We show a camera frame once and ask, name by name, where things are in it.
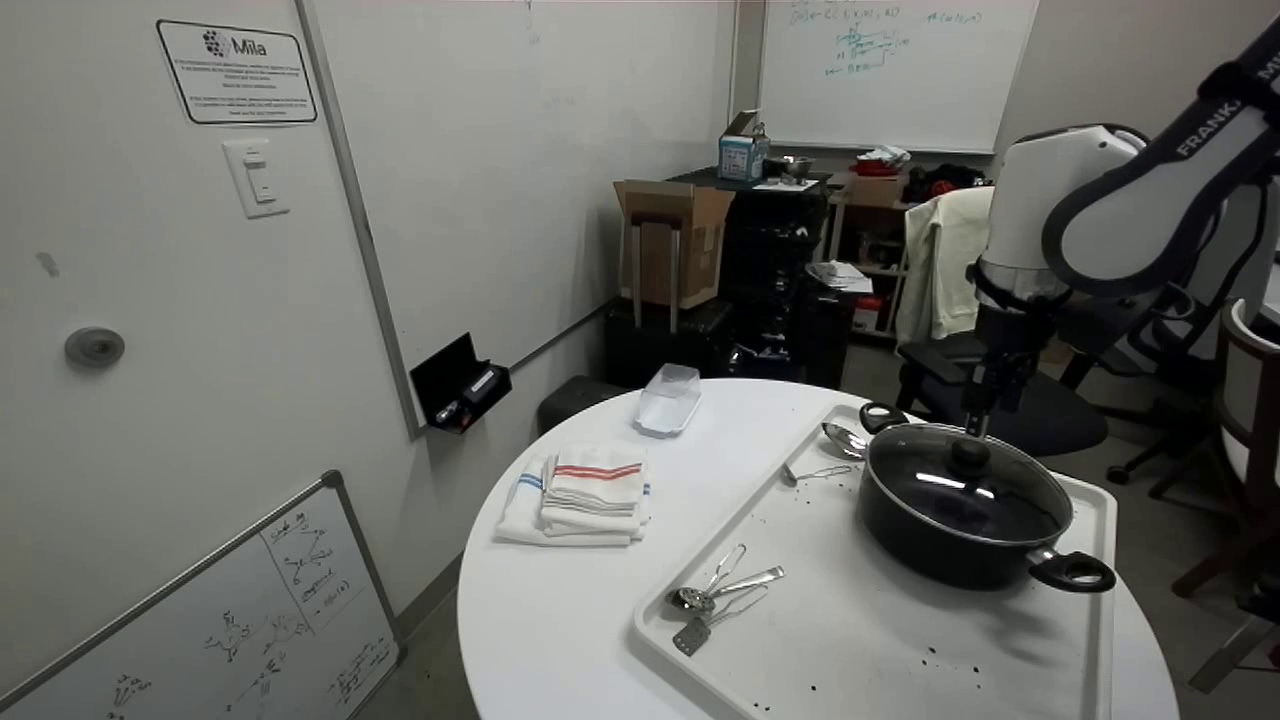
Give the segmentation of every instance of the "round white table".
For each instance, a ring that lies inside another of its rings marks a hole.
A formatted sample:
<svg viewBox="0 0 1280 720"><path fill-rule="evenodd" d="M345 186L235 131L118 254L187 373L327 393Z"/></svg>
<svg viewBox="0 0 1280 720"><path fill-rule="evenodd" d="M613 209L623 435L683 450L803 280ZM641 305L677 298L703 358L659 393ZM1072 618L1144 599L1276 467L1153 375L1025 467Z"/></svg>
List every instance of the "round white table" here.
<svg viewBox="0 0 1280 720"><path fill-rule="evenodd" d="M459 565L459 653L479 717L703 717L628 653L628 619L838 405L851 405L851 397L771 381L703 381L682 442L637 432L637 393L628 393L526 450L490 491ZM646 450L657 507L641 544L530 547L491 542L517 476L570 445ZM1167 665L1126 583L1115 588L1114 640L1114 717L1175 720Z"/></svg>

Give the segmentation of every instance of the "wall-mounted whiteboard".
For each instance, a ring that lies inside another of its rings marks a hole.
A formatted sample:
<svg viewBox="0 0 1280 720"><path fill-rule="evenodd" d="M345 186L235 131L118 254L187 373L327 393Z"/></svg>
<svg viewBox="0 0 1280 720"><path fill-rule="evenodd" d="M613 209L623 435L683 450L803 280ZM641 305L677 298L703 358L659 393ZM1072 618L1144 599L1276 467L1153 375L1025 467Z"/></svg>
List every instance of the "wall-mounted whiteboard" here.
<svg viewBox="0 0 1280 720"><path fill-rule="evenodd" d="M64 665L4 720L345 720L396 665L396 633L337 473Z"/></svg>
<svg viewBox="0 0 1280 720"><path fill-rule="evenodd" d="M1042 0L768 0L776 145L993 153Z"/></svg>
<svg viewBox="0 0 1280 720"><path fill-rule="evenodd" d="M617 298L617 182L715 166L731 3L313 0L405 365L517 365Z"/></svg>

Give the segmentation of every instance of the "gray floor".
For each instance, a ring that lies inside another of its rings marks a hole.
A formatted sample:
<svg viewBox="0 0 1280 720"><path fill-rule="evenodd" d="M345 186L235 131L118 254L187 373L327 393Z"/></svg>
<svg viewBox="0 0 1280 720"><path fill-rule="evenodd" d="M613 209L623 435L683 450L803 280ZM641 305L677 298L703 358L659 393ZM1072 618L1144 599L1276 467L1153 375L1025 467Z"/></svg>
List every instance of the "gray floor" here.
<svg viewBox="0 0 1280 720"><path fill-rule="evenodd" d="M844 387L875 399L898 393L898 361L888 349L851 349L844 365ZM1114 381L1093 373L1086 385L1090 399L1144 408L1157 387L1138 381ZM1102 450L1078 458L1054 458L1047 466L1070 476L1105 485L1109 466L1128 462L1153 442L1147 430L1114 424ZM1190 452L1184 485L1167 500L1147 500L1147 485L1173 467L1173 462L1147 466L1131 485L1105 485L1121 500L1121 577L1147 614L1163 647L1167 673L1181 691L1184 720L1276 720L1280 673L1264 655L1253 655L1214 698L1200 698L1184 675L1246 619L1234 604L1234 583L1217 580L1197 599L1181 599L1167 583L1225 542L1234 529L1217 513L1217 485L1225 479L1214 450ZM439 583L439 599L420 614L410 633L405 665L375 690L362 720L469 720L476 705L456 647L456 592Z"/></svg>

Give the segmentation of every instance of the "cardboard box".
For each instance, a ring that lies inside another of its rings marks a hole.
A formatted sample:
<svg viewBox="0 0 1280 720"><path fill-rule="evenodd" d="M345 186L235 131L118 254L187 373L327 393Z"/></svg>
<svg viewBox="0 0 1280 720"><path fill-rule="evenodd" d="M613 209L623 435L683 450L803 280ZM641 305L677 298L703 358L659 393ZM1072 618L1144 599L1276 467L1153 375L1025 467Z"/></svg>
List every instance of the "cardboard box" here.
<svg viewBox="0 0 1280 720"><path fill-rule="evenodd" d="M847 177L844 200L866 209L902 209L909 177Z"/></svg>
<svg viewBox="0 0 1280 720"><path fill-rule="evenodd" d="M768 137L756 108L746 108L722 131L722 182L756 186L764 177Z"/></svg>
<svg viewBox="0 0 1280 720"><path fill-rule="evenodd" d="M633 298L633 239L641 239L641 299L698 309L722 298L726 215L731 192L700 186L617 186L623 211L620 298ZM672 230L682 232L672 298Z"/></svg>

